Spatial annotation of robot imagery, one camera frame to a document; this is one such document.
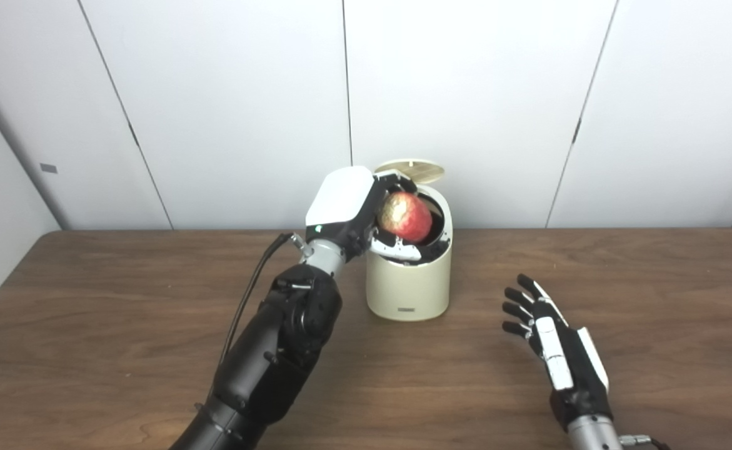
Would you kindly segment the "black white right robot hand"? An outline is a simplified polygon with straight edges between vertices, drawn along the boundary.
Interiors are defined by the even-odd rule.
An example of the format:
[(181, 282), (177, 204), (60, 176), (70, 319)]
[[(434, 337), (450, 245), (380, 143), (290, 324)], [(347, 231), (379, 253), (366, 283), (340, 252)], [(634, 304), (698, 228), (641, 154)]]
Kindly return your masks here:
[(549, 406), (563, 430), (580, 417), (613, 419), (608, 373), (588, 328), (571, 327), (543, 287), (519, 274), (518, 290), (507, 287), (504, 313), (512, 316), (503, 331), (525, 340), (543, 362), (551, 384)]

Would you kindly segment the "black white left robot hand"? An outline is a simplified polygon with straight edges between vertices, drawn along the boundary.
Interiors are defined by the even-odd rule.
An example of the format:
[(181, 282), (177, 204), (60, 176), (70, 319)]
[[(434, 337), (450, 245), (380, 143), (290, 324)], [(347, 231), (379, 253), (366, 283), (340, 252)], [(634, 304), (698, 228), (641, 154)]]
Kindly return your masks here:
[(417, 191), (414, 181), (398, 170), (373, 173), (366, 166), (346, 166), (333, 171), (306, 214), (306, 242), (314, 249), (329, 249), (342, 264), (368, 251), (396, 260), (421, 260), (414, 244), (378, 223), (389, 196), (415, 196)]

